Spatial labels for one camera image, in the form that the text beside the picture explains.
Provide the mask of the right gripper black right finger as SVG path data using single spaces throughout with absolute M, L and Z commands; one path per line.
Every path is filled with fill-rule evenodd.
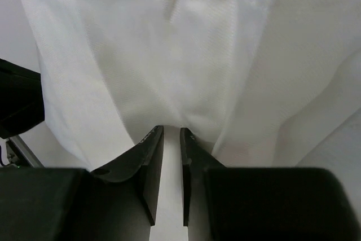
M 189 240 L 359 240 L 342 184 L 322 168 L 231 168 L 180 130 Z

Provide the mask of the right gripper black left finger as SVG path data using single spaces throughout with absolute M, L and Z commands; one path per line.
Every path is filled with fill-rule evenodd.
M 155 224 L 164 129 L 89 172 L 1 169 L 2 240 L 148 240 Z

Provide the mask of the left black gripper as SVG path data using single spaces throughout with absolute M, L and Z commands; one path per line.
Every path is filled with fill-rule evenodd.
M 1 60 L 1 138 L 22 134 L 45 120 L 41 75 Z

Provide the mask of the white pleated skirt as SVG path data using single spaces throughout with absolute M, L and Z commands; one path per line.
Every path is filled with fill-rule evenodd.
M 155 126 L 300 162 L 360 108 L 360 0 L 21 0 L 45 122 L 95 169 Z

